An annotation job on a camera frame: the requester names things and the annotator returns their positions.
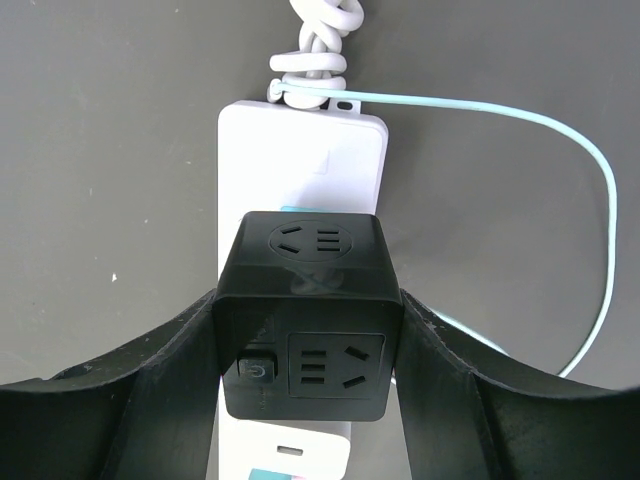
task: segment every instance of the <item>black cube socket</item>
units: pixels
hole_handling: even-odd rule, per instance
[[[376,217],[247,214],[214,310],[232,416],[373,421],[384,414],[403,306]]]

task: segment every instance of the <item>white power strip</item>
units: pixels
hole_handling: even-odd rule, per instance
[[[218,275],[249,211],[374,214],[387,141],[385,124],[361,115],[357,102],[314,112],[249,101],[226,107],[218,119]],[[218,405],[221,479],[247,480],[254,468],[343,478],[350,423],[236,420],[222,389]]]

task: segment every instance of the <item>power switch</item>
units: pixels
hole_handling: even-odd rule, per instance
[[[246,382],[273,383],[276,378],[275,358],[267,353],[243,355],[238,359],[238,375]]]

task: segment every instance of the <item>white power cord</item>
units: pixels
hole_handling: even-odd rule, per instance
[[[302,19],[298,51],[273,55],[269,66],[274,72],[285,72],[282,81],[301,87],[344,90],[347,82],[339,76],[347,69],[342,56],[342,38],[357,30],[364,21],[364,10],[358,0],[289,0]],[[282,95],[267,93],[270,102]],[[301,110],[317,109],[327,98],[298,93],[285,93],[287,105]]]

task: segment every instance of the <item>gray surface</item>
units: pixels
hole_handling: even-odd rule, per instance
[[[618,176],[608,323],[573,378],[638,383],[640,3],[365,1],[352,88],[480,99],[577,127]],[[216,116],[295,45],[284,0],[0,0],[0,382],[50,376],[215,284]],[[391,132],[379,213],[401,283],[548,371],[602,295],[604,184],[517,121],[366,107]],[[112,282],[116,273],[117,281]],[[354,430],[350,479],[408,478],[397,404]]]

